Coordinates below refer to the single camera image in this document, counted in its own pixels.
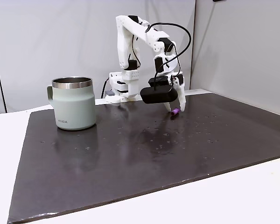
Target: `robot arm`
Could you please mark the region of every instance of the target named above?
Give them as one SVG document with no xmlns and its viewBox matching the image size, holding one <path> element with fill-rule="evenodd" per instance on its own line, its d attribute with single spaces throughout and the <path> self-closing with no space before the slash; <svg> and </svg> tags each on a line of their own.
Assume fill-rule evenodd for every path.
<svg viewBox="0 0 280 224">
<path fill-rule="evenodd" d="M 120 15 L 116 17 L 116 24 L 118 31 L 117 49 L 121 69 L 129 68 L 129 54 L 134 57 L 132 48 L 133 36 L 136 36 L 136 39 L 141 39 L 153 49 L 156 54 L 154 57 L 156 66 L 157 64 L 161 65 L 166 60 L 168 61 L 175 57 L 173 51 L 173 44 L 175 45 L 175 43 L 168 39 L 169 35 L 164 31 L 157 31 L 156 29 L 151 29 L 150 32 L 145 33 L 147 29 L 146 26 L 149 25 L 149 23 L 142 20 L 140 17 Z M 138 50 L 136 50 L 136 52 L 136 57 L 139 58 Z M 176 66 L 177 60 L 173 60 L 168 63 L 167 66 L 164 66 L 163 72 L 171 72 Z"/>
<path fill-rule="evenodd" d="M 122 69 L 121 72 L 112 72 L 109 75 L 112 91 L 115 96 L 106 96 L 106 100 L 112 103 L 133 101 L 135 96 L 139 94 L 139 48 L 137 46 L 137 40 L 141 39 L 149 47 L 151 47 L 155 53 L 154 63 L 157 76 L 162 76 L 161 79 L 157 79 L 157 85 L 166 85 L 170 88 L 174 88 L 176 97 L 179 98 L 181 103 L 181 111 L 185 107 L 184 96 L 184 83 L 182 72 L 173 72 L 177 66 L 177 59 L 161 66 L 166 61 L 171 60 L 176 56 L 174 51 L 175 42 L 168 39 L 169 35 L 164 31 L 158 31 L 156 29 L 150 29 L 149 32 L 145 32 L 149 23 L 142 20 L 138 16 L 125 16 L 120 15 L 116 17 L 117 31 L 118 31 L 118 56 L 119 65 Z M 181 84 L 173 83 L 172 76 L 179 74 L 179 81 Z M 149 80 L 150 86 L 154 85 L 154 78 Z M 170 111 L 169 101 L 164 101 L 166 108 Z"/>
</svg>

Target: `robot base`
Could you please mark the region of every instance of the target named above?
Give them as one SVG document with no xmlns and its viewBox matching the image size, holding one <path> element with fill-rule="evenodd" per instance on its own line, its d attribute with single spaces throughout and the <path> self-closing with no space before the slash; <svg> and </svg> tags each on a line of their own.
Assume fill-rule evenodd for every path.
<svg viewBox="0 0 280 224">
<path fill-rule="evenodd" d="M 141 97 L 140 97 L 140 95 L 136 95 L 131 98 L 126 98 L 126 97 L 121 97 L 121 96 L 115 95 L 115 96 L 106 96 L 105 99 L 107 102 L 115 104 L 115 103 L 121 103 L 121 102 L 140 100 Z"/>
</svg>

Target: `dark gray mat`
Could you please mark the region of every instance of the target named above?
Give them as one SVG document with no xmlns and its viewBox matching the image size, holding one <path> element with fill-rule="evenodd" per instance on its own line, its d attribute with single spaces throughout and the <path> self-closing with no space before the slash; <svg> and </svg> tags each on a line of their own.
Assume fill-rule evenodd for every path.
<svg viewBox="0 0 280 224">
<path fill-rule="evenodd" d="M 31 114 L 8 221 L 28 222 L 140 196 L 280 157 L 280 116 L 216 94 L 164 105 L 96 106 L 96 126 L 60 130 Z"/>
</svg>

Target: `small purple toy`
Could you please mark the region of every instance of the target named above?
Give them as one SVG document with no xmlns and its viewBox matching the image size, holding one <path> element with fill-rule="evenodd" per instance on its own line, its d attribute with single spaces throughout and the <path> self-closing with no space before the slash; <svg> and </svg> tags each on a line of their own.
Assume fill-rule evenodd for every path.
<svg viewBox="0 0 280 224">
<path fill-rule="evenodd" d="M 177 115 L 180 111 L 181 111 L 180 109 L 175 108 L 173 111 L 171 111 L 171 115 L 172 115 L 172 116 L 175 116 L 175 115 Z"/>
</svg>

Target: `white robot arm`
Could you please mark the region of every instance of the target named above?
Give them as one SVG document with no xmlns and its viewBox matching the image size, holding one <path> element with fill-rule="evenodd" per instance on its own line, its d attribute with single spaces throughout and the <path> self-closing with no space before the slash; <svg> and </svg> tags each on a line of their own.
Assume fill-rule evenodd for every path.
<svg viewBox="0 0 280 224">
<path fill-rule="evenodd" d="M 151 78 L 149 84 L 154 87 L 154 91 L 145 90 L 145 93 L 153 93 L 157 101 L 151 101 L 149 94 L 145 100 L 145 94 L 141 94 L 142 99 L 146 103 L 165 103 L 166 108 L 170 111 L 169 102 L 178 97 L 181 105 L 181 111 L 184 111 L 186 99 L 184 95 L 184 78 L 182 72 L 173 72 L 177 66 L 178 60 L 165 62 L 176 57 L 175 42 L 168 39 L 169 35 L 163 31 L 158 31 L 154 28 L 146 32 L 147 27 L 150 25 L 147 21 L 142 20 L 138 16 L 124 16 L 116 17 L 117 31 L 118 31 L 118 56 L 119 64 L 122 69 L 121 72 L 111 72 L 109 74 L 110 84 L 114 95 L 107 95 L 106 100 L 112 103 L 133 101 L 135 96 L 139 94 L 139 68 L 141 66 L 139 60 L 139 48 L 137 41 L 141 39 L 148 46 L 150 46 L 154 53 L 154 62 L 156 67 L 157 78 Z M 170 97 L 162 97 L 162 95 L 155 94 L 162 92 L 160 86 L 167 86 L 170 89 Z"/>
</svg>

